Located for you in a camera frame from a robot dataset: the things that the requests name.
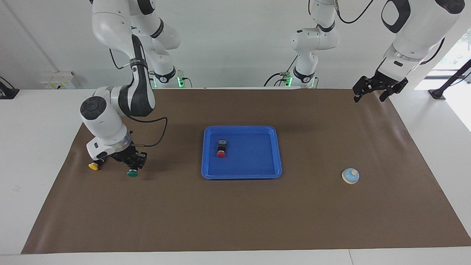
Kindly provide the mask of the light blue desk bell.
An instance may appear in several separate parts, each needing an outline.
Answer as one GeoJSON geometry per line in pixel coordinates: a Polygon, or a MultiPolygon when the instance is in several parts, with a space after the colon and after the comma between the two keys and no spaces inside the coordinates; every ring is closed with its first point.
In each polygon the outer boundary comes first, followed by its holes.
{"type": "Polygon", "coordinates": [[[360,173],[355,168],[347,168],[341,173],[341,177],[348,184],[355,184],[360,179],[360,173]]]}

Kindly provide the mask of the blue plastic tray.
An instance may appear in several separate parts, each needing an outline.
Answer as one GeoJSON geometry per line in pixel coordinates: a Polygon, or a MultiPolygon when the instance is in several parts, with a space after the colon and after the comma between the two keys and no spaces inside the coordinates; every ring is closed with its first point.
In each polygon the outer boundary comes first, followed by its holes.
{"type": "Polygon", "coordinates": [[[277,132],[272,126],[209,126],[202,143],[201,174],[208,180],[276,179],[281,176],[277,132]],[[217,143],[227,140],[226,157],[217,143]]]}

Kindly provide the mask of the black tripod stand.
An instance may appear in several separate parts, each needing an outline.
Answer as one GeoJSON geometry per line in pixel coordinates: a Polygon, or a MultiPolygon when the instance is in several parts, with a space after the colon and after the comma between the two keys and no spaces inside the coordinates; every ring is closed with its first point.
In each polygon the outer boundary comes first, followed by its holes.
{"type": "Polygon", "coordinates": [[[446,98],[443,96],[444,91],[453,85],[458,79],[461,78],[461,76],[471,69],[471,59],[469,59],[460,69],[456,71],[456,73],[449,77],[449,79],[438,89],[429,89],[429,94],[431,95],[432,98],[436,100],[445,100],[446,98]]]}

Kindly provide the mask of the white power strip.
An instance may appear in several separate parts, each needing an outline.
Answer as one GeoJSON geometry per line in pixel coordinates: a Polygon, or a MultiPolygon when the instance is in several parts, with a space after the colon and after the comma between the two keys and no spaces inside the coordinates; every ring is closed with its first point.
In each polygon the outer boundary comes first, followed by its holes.
{"type": "Polygon", "coordinates": [[[40,84],[44,89],[78,89],[81,85],[79,79],[71,71],[42,73],[40,84]]]}

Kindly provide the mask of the brown paper mat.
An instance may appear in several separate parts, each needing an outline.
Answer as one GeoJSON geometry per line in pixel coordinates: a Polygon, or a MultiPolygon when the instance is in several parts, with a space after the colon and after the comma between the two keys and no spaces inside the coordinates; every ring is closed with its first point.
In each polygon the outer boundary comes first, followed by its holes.
{"type": "Polygon", "coordinates": [[[22,249],[60,252],[440,248],[471,245],[388,100],[348,89],[157,89],[163,142],[136,178],[87,168],[81,126],[22,249]],[[281,176],[207,180],[213,125],[273,126],[281,176]],[[343,170],[360,179],[346,183],[343,170]]]}

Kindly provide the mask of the black stand foot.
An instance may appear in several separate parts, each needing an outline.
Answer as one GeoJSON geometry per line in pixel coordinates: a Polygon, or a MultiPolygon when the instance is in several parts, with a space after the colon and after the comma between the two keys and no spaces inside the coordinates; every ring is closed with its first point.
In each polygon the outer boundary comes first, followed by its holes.
{"type": "Polygon", "coordinates": [[[14,99],[20,89],[15,88],[7,79],[0,76],[0,99],[14,99]]]}

